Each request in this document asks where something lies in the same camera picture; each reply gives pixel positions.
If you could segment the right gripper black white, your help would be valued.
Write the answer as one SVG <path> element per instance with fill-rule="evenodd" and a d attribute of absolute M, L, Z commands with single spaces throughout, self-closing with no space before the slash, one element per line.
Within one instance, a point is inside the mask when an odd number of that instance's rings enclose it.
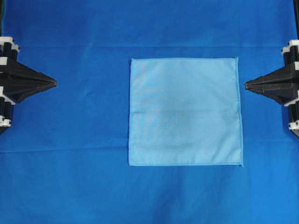
<path fill-rule="evenodd" d="M 288 108 L 288 129 L 299 137 L 299 41 L 291 40 L 281 50 L 285 66 L 265 76 L 250 80 L 245 89 L 275 100 Z"/>

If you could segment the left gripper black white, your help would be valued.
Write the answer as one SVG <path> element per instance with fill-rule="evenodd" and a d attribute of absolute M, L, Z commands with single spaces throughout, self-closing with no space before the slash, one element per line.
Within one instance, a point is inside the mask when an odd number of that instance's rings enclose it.
<path fill-rule="evenodd" d="M 0 37 L 0 68 L 7 66 L 7 72 L 18 78 L 45 81 L 37 86 L 8 85 L 9 74 L 0 72 L 0 134 L 12 124 L 14 106 L 24 99 L 57 86 L 57 81 L 41 72 L 35 71 L 17 62 L 20 47 L 10 36 Z"/>

